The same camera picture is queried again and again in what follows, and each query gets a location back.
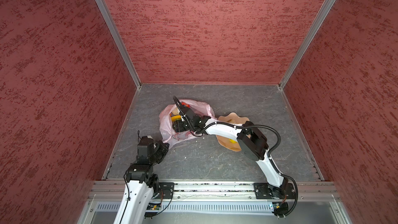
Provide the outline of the pink plastic bag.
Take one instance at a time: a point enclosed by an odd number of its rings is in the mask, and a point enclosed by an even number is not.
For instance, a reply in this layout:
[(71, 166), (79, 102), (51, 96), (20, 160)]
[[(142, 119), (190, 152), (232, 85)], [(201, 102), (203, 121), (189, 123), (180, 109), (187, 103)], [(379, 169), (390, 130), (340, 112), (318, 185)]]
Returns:
[[(181, 103), (186, 103), (190, 106), (190, 108), (200, 116), (210, 116), (215, 118), (215, 113), (212, 107), (205, 103), (191, 99), (182, 99), (179, 100)], [(168, 143), (170, 148), (174, 145), (181, 143), (183, 141), (188, 141), (195, 139), (196, 137), (192, 135), (190, 131), (184, 131), (177, 133), (174, 131), (172, 127), (172, 120), (170, 117), (170, 113), (177, 111), (177, 106), (173, 103), (168, 105), (160, 114), (160, 133), (162, 135), (162, 142)]]

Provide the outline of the yellow fake fruit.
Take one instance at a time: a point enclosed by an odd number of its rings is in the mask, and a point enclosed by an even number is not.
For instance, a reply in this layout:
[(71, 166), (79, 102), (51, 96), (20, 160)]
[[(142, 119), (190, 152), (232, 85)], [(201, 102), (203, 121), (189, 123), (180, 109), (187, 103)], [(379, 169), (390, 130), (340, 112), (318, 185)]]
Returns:
[(171, 117), (171, 121), (172, 122), (179, 121), (179, 120), (181, 120), (181, 116), (180, 115), (175, 115), (175, 116)]

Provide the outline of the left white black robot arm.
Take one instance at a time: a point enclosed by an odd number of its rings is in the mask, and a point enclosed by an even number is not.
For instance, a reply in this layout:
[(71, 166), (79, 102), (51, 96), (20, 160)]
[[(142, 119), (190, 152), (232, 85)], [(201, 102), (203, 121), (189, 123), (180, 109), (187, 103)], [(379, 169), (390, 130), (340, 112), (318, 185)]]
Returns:
[(141, 224), (151, 199), (160, 193), (159, 177), (153, 167), (160, 164), (169, 144), (154, 141), (151, 136), (138, 139), (136, 160), (125, 171), (124, 194), (114, 220), (115, 224)]

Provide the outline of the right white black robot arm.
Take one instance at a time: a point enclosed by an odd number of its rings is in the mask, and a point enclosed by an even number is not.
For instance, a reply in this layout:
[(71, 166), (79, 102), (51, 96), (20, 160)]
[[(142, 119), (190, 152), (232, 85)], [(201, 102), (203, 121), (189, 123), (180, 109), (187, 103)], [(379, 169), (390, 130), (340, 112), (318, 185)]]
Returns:
[[(271, 152), (281, 142), (280, 134), (275, 129), (265, 125), (255, 125), (250, 121), (233, 124), (210, 116), (199, 116), (191, 108), (178, 101), (176, 106), (183, 122), (188, 125), (188, 130), (194, 136), (216, 135), (236, 141), (245, 156), (255, 161), (264, 173), (269, 195), (274, 199), (285, 197), (288, 179), (283, 176), (271, 156)], [(261, 128), (272, 131), (276, 135), (277, 143), (273, 147), (269, 147), (266, 136), (260, 131)]]

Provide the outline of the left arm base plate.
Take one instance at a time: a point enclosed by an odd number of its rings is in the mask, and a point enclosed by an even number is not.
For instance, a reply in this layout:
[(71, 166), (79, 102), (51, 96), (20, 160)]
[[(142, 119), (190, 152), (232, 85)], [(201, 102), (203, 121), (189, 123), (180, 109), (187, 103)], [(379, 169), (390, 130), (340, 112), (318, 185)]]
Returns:
[(170, 200), (172, 198), (172, 194), (174, 192), (175, 183), (173, 182), (160, 182), (159, 183), (159, 192), (156, 195), (155, 199), (167, 199)]

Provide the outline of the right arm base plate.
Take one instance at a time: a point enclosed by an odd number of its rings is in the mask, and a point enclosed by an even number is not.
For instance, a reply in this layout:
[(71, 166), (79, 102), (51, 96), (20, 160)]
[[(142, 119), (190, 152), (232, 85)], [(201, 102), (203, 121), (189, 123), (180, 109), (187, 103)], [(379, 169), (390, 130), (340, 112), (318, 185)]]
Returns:
[(256, 199), (293, 200), (296, 197), (296, 190), (292, 183), (281, 187), (272, 186), (268, 183), (254, 183)]

